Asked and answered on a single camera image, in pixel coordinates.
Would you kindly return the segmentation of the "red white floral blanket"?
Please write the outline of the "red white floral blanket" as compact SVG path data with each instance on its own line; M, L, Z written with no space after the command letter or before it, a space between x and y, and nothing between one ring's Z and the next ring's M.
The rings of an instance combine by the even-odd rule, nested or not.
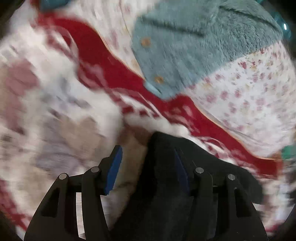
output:
M161 99L148 91L95 28L67 13L70 4L43 13L25 1L30 16L19 9L1 40L1 211L23 239L60 174L84 174L120 145L114 187L101 196L112 240L156 132L190 140L250 172L262 187L262 202L254 207L267 236L282 227L295 190L292 163L281 158L284 147L268 157L253 154L188 96Z

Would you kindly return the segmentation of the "black pants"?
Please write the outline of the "black pants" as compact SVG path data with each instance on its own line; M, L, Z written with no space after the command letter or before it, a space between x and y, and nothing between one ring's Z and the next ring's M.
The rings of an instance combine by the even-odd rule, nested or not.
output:
M193 198L178 181L175 149L195 163L217 158L185 138L153 133L135 191L111 229L112 240L183 240ZM243 169L239 179L253 205L261 203L262 187L252 174Z

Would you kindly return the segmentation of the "grey-green fleece garment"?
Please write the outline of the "grey-green fleece garment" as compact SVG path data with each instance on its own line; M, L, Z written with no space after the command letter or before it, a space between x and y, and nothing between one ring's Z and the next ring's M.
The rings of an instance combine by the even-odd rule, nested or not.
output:
M280 26L256 1L161 1L137 18L132 50L145 88L168 99L281 39Z

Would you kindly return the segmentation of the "green cloth bundle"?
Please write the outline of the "green cloth bundle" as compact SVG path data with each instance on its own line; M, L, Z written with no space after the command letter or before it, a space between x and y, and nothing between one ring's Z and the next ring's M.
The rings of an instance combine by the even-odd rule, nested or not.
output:
M296 158L296 146L295 145L285 146L281 150L281 158L283 160L295 160L295 158Z

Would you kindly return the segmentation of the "small floral quilt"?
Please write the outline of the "small floral quilt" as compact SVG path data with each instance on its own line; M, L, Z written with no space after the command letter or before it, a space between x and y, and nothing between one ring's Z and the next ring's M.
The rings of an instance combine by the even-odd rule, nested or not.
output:
M137 18L159 2L74 1L67 13L89 23L113 54L144 77L132 50L132 32ZM268 157L293 142L295 66L283 39L224 64L180 94L253 154Z

